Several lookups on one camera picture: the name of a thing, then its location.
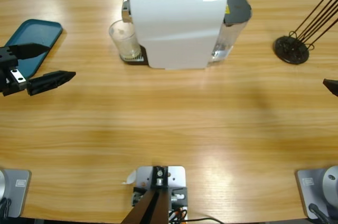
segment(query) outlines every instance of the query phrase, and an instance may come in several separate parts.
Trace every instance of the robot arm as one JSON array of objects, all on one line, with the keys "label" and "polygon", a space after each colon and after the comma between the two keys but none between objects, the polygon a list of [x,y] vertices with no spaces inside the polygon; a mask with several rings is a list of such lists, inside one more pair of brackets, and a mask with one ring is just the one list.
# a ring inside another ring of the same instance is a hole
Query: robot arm
[{"label": "robot arm", "polygon": [[27,89],[30,96],[48,91],[68,82],[76,73],[56,71],[35,79],[25,79],[17,69],[19,59],[35,58],[50,48],[36,43],[0,48],[0,92],[3,96]]}]

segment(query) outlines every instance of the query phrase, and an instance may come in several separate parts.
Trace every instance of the wooden table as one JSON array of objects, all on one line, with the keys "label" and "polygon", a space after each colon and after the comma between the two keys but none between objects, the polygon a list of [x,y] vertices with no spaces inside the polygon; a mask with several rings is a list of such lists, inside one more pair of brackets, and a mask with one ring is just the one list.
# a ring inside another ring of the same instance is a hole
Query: wooden table
[{"label": "wooden table", "polygon": [[142,165],[186,168],[190,217],[224,222],[304,218],[295,172],[338,164],[338,28],[298,66],[273,41],[319,0],[248,0],[252,20],[229,58],[205,70],[129,66],[108,28],[122,0],[0,0],[0,43],[25,20],[63,34],[37,76],[76,71],[62,87],[0,100],[0,165],[28,169],[23,216],[119,222],[127,175]]}]

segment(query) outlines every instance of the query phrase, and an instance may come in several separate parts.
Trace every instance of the blue tray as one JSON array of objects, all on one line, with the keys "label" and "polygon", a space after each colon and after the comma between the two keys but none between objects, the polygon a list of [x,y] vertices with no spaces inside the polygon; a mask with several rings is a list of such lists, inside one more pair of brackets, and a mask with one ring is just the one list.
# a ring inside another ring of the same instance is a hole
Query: blue tray
[{"label": "blue tray", "polygon": [[[23,43],[38,43],[53,47],[61,32],[62,26],[58,22],[30,19],[20,25],[6,43],[6,46]],[[35,58],[25,60],[19,59],[17,68],[21,74],[28,79],[36,73],[47,54],[48,52],[45,52]]]}]

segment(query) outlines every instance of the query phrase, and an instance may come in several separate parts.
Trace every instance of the glass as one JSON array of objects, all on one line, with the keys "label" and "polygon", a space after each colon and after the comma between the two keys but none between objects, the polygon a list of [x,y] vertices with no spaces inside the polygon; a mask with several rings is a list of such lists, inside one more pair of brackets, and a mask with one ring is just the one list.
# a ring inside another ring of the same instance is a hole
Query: glass
[{"label": "glass", "polygon": [[133,59],[141,54],[132,23],[122,20],[114,22],[109,28],[109,35],[122,58]]},{"label": "glass", "polygon": [[233,45],[252,15],[247,0],[228,0],[226,14],[210,62],[221,61],[231,52]]}]

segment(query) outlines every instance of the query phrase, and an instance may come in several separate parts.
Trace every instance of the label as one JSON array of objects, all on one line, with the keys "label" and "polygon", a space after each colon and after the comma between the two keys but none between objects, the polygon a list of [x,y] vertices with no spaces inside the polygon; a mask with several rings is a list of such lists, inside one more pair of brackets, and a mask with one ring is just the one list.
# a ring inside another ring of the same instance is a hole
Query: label
[{"label": "label", "polygon": [[226,8],[226,14],[230,14],[230,9],[229,9],[228,5],[227,5],[227,8]]},{"label": "label", "polygon": [[27,180],[16,180],[15,187],[26,187]]},{"label": "label", "polygon": [[313,182],[312,178],[303,178],[303,184],[305,186],[309,186],[309,185],[314,185],[315,183]]}]

